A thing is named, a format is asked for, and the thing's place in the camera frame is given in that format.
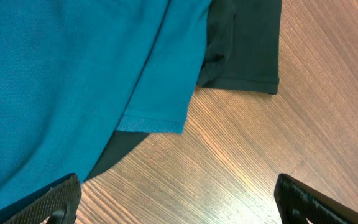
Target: dark fabric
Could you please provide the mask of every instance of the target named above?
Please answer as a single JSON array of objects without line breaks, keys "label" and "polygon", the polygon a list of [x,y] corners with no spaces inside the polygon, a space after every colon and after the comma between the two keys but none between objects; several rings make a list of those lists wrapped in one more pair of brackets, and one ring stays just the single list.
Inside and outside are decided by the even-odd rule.
[{"label": "dark fabric", "polygon": [[197,84],[277,94],[281,0],[214,0]]},{"label": "dark fabric", "polygon": [[106,172],[143,141],[148,133],[115,131],[85,181]]}]

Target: teal shirt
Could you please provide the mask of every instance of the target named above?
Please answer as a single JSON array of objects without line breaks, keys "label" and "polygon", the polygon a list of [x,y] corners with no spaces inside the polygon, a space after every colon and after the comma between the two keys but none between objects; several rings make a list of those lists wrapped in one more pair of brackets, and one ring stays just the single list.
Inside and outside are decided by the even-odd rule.
[{"label": "teal shirt", "polygon": [[0,209],[74,172],[112,132],[182,132],[206,1],[0,1]]}]

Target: wood grain surface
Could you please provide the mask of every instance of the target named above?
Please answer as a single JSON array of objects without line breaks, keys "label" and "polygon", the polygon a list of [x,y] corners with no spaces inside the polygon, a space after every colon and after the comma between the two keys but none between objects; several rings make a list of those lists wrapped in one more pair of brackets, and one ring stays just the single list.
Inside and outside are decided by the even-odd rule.
[{"label": "wood grain surface", "polygon": [[83,184],[77,223],[280,223],[282,172],[358,212],[356,0],[283,0],[280,79],[275,96],[196,89],[182,136]]}]

